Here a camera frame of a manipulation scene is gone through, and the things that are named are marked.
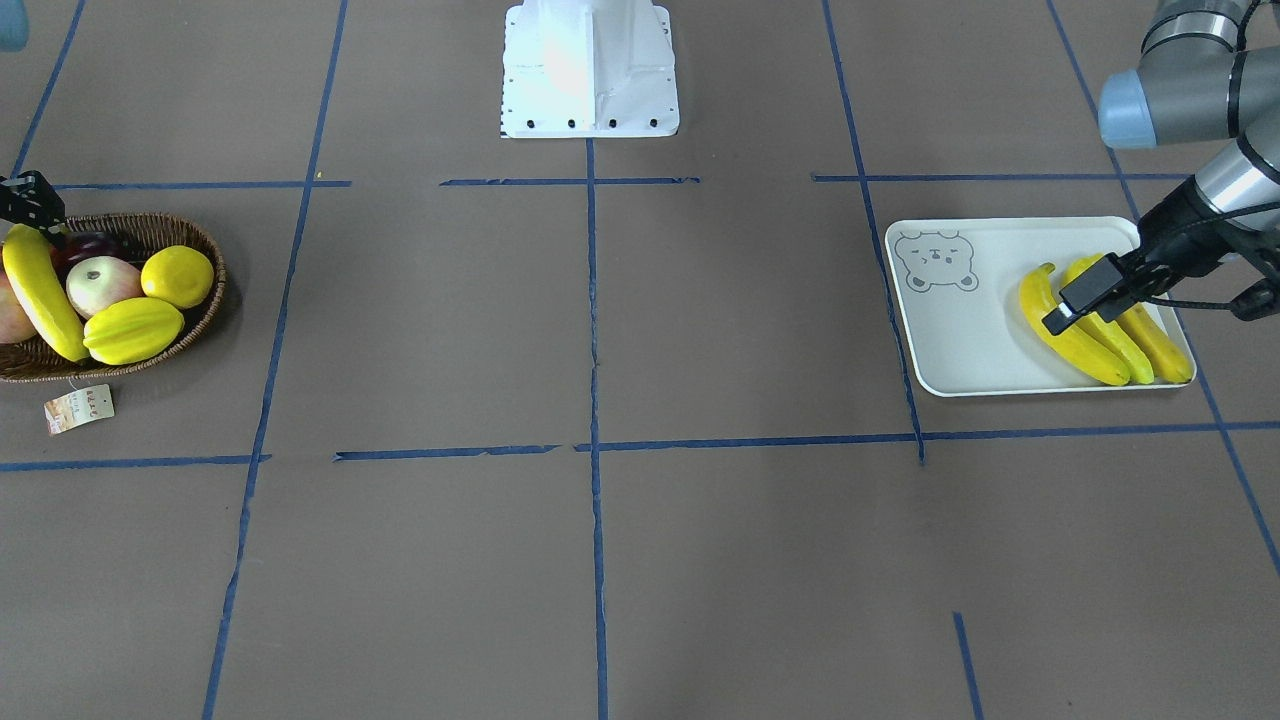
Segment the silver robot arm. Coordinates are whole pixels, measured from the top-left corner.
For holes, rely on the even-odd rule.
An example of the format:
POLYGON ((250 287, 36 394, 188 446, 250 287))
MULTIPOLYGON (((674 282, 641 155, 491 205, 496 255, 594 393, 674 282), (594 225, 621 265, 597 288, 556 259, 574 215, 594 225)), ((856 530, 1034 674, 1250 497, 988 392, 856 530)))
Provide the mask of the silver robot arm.
POLYGON ((1257 282, 1222 309, 1243 322, 1277 313, 1279 59, 1248 49, 1254 1, 1161 1, 1134 69, 1111 76, 1098 105, 1111 149, 1220 140, 1222 149, 1138 223, 1139 246, 1108 252, 1034 313, 1032 325, 1062 334, 1088 315, 1119 319, 1162 304, 1187 278, 1229 258, 1257 282))

